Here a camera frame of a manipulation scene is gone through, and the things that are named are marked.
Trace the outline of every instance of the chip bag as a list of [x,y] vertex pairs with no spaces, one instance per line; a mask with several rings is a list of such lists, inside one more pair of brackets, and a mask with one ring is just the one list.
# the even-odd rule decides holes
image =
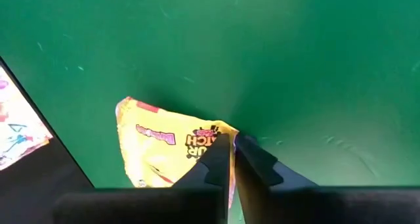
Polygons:
[[[233,146],[238,132],[222,121],[168,112],[131,97],[117,105],[116,115],[125,172],[135,187],[171,187],[196,164],[217,135],[229,134]],[[229,203],[234,190],[231,151]]]

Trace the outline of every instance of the yellow snack bag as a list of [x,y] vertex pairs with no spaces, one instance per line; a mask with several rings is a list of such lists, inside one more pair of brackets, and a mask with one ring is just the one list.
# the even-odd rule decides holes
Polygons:
[[[119,144],[125,172],[135,187],[170,187],[185,175],[221,133],[238,132],[222,121],[206,121],[136,101],[116,108]],[[230,194],[234,188],[233,150]]]

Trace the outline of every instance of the black sheet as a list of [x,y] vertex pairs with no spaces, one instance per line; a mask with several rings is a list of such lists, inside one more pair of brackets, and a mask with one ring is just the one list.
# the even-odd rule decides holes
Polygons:
[[57,139],[0,171],[0,223],[53,223],[67,192],[93,186]]

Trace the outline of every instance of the green wall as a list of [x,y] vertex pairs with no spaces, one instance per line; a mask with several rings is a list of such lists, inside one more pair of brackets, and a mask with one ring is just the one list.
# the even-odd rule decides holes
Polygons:
[[321,185],[420,184],[420,0],[1,0],[0,55],[98,187],[130,95]]

